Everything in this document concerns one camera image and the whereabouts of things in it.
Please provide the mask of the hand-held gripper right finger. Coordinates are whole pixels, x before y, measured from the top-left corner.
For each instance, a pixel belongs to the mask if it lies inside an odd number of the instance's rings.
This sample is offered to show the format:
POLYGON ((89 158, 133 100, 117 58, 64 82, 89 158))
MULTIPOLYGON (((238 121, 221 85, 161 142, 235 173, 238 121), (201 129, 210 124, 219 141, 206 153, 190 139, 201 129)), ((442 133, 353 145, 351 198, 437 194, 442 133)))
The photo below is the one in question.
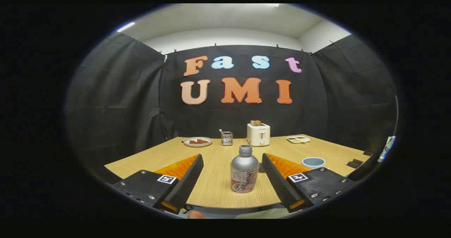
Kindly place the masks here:
POLYGON ((356 185, 328 168, 308 169, 268 153, 263 153, 261 164, 281 204, 290 213, 322 204, 356 185))

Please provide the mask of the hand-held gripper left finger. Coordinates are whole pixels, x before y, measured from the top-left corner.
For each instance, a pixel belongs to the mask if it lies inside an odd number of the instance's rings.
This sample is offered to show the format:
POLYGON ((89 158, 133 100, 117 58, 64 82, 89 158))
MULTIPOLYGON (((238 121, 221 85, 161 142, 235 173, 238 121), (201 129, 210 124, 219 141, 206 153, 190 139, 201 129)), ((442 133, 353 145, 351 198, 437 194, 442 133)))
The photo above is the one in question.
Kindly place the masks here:
POLYGON ((186 207, 203 167, 203 157, 197 154, 157 171, 142 169, 112 187, 149 208, 179 214, 186 207))

